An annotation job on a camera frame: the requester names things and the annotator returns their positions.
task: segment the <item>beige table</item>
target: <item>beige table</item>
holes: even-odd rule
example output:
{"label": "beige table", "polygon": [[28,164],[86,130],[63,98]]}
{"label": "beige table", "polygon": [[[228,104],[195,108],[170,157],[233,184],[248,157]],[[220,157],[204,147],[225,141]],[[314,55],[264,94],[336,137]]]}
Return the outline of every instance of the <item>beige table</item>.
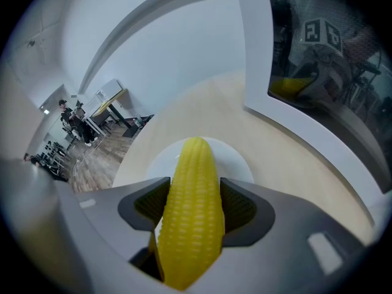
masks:
{"label": "beige table", "polygon": [[94,112],[94,114],[92,115],[94,116],[98,116],[100,115],[102,112],[104,112],[108,107],[110,107],[111,103],[115,100],[117,100],[118,98],[120,98],[123,94],[125,94],[128,91],[128,89],[122,89],[117,95],[115,95],[112,99],[106,101],[105,103],[103,103],[99,109],[97,111]]}
{"label": "beige table", "polygon": [[296,135],[266,117],[245,111],[244,84],[244,73],[229,73],[176,97],[139,133],[113,187],[142,181],[153,159],[170,144],[192,136],[213,137],[245,158],[256,184],[315,203],[368,243],[372,222],[352,187]]}

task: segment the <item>ceiling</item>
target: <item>ceiling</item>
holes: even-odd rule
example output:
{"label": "ceiling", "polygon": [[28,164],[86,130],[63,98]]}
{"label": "ceiling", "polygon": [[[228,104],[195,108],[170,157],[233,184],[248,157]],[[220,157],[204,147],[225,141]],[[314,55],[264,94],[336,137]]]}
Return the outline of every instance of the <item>ceiling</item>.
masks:
{"label": "ceiling", "polygon": [[10,36],[4,57],[22,87],[56,64],[59,24],[67,1],[35,0]]}

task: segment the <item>person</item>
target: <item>person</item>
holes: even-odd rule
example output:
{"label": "person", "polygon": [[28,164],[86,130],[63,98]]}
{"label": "person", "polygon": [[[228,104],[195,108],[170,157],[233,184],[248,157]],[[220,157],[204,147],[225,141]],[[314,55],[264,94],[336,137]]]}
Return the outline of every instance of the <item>person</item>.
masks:
{"label": "person", "polygon": [[30,159],[30,161],[31,161],[31,163],[34,164],[36,167],[42,168],[42,169],[44,169],[45,171],[47,171],[47,172],[50,174],[50,176],[51,176],[55,181],[68,182],[68,179],[63,178],[62,176],[59,176],[59,175],[54,174],[54,173],[49,169],[49,167],[47,167],[46,165],[41,165],[40,162],[38,161],[38,159],[37,159],[36,157],[32,157],[32,158]]}
{"label": "person", "polygon": [[70,125],[71,128],[75,129],[78,133],[83,136],[85,144],[91,147],[91,142],[94,142],[98,137],[94,138],[91,133],[90,127],[79,119],[75,114],[72,113],[72,109],[66,107],[66,100],[60,100],[59,106],[62,110],[61,117]]}
{"label": "person", "polygon": [[25,153],[23,160],[28,162],[28,161],[31,161],[32,158],[35,158],[35,156],[30,156],[28,153]]}

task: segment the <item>glass panel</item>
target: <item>glass panel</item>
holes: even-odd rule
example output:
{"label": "glass panel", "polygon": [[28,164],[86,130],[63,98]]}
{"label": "glass panel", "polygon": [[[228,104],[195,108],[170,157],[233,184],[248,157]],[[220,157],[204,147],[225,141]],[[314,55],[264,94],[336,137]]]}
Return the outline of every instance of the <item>glass panel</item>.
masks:
{"label": "glass panel", "polygon": [[336,134],[391,189],[392,63],[347,0],[271,0],[268,94]]}

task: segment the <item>corn cob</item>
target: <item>corn cob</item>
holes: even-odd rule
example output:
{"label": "corn cob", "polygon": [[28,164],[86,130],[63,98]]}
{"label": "corn cob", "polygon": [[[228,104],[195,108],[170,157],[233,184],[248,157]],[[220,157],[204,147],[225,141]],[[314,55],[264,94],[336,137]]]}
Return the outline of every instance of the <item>corn cob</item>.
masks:
{"label": "corn cob", "polygon": [[223,235],[214,157],[204,139],[192,137],[181,151],[158,237],[165,284],[188,288],[218,258]]}

